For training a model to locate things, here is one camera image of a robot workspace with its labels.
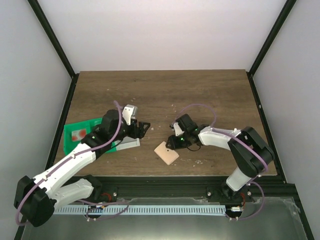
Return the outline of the beige card holder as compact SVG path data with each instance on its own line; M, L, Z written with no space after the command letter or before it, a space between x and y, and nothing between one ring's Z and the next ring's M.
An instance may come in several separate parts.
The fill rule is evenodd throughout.
M167 148L166 142L164 141L154 149L154 152L168 166L179 158L179 154L176 151Z

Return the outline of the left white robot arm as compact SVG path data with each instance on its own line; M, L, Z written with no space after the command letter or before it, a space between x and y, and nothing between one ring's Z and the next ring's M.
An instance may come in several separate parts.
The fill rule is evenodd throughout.
M17 183L14 198L16 224L23 225L19 219L23 215L27 223L39 227L49 220L54 211L72 202L111 202L113 198L103 196L102 183L92 175L72 184L66 182L111 150L113 142L145 136L151 124L137 121L135 111L135 107L128 106L123 110L108 110L101 123L94 126L62 160L33 178L22 177Z

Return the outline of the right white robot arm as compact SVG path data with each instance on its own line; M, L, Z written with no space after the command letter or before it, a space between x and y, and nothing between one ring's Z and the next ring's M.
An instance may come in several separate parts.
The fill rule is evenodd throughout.
M220 194L229 202L240 196L240 190L262 173L275 159L275 153L251 126L241 130L197 125L188 114L170 124L174 134L169 136L166 147L170 150L187 149L192 145L214 146L231 152L236 169L222 184Z

